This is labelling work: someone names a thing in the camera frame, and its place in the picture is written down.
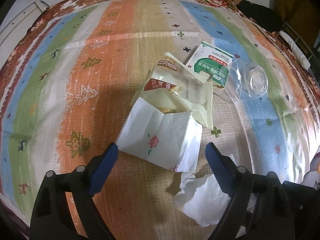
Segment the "crumpled white tissue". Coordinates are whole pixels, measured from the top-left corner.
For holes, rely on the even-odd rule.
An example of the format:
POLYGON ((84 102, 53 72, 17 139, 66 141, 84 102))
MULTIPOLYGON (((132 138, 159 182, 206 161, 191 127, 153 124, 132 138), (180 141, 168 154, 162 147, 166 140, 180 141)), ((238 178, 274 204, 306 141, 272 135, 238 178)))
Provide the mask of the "crumpled white tissue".
POLYGON ((179 191, 172 205, 204 228, 219 222, 230 201, 231 197, 222 192, 209 164, 204 161, 197 174, 181 174, 179 191))

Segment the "white folded napkin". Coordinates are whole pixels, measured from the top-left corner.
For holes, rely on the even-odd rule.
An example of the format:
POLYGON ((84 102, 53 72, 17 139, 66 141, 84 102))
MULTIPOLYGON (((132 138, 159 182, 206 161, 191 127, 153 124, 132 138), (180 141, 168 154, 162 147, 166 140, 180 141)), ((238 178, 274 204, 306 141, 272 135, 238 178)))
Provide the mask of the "white folded napkin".
POLYGON ((202 125, 190 111, 164 114, 138 98, 119 133, 120 151, 173 172, 194 173, 202 125))

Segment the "colourful striped bed mat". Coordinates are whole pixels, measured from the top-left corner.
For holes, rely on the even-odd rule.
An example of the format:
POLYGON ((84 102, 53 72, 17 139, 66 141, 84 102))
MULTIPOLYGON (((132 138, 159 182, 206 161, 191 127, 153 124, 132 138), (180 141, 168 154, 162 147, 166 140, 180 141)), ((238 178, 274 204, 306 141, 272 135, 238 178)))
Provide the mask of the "colourful striped bed mat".
POLYGON ((187 62, 208 42, 260 65, 267 93, 206 107, 194 176, 210 172, 213 142, 249 170, 300 183, 319 149, 319 87, 281 38, 238 9, 188 0, 84 0, 51 8, 1 70, 1 203, 13 235, 28 239, 48 170, 71 172, 114 142, 131 101, 165 53, 187 62))

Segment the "clear plastic cup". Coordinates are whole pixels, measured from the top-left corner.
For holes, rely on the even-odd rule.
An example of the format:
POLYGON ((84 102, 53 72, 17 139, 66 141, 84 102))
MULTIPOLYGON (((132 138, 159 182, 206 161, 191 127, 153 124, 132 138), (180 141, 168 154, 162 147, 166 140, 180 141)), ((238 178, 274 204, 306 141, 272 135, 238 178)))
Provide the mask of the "clear plastic cup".
POLYGON ((264 69, 242 59, 222 67, 219 79, 234 103, 258 99, 268 91, 268 78, 264 69))

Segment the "cream snack wrapper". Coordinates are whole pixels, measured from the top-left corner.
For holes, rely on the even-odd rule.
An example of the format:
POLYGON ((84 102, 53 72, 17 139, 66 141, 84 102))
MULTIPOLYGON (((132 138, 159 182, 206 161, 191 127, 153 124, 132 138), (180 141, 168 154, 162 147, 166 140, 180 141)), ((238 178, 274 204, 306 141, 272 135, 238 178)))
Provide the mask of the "cream snack wrapper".
POLYGON ((135 92, 130 105, 138 98, 162 113, 191 111, 203 126, 213 128, 213 83, 203 75, 193 73, 169 52, 154 65, 146 80, 135 92))

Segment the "green white medicine box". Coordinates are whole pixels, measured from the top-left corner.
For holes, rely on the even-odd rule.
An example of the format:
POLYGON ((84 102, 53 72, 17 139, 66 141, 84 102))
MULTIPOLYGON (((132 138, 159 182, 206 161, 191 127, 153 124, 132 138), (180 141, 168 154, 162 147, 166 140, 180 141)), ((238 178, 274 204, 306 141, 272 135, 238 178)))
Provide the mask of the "green white medicine box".
POLYGON ((225 89, 232 61, 232 54, 202 41, 186 66, 201 81, 212 81, 213 93, 220 95, 225 89))

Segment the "black cloth on bed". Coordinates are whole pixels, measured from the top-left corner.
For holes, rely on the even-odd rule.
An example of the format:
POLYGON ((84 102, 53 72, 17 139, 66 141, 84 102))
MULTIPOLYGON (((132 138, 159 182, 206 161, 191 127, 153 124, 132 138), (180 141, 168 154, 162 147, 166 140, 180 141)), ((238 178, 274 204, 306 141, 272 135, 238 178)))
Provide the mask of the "black cloth on bed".
POLYGON ((236 7, 247 18, 255 20, 260 27, 269 32, 280 31, 283 27, 283 21, 279 14, 268 7, 247 0, 242 0, 236 7))

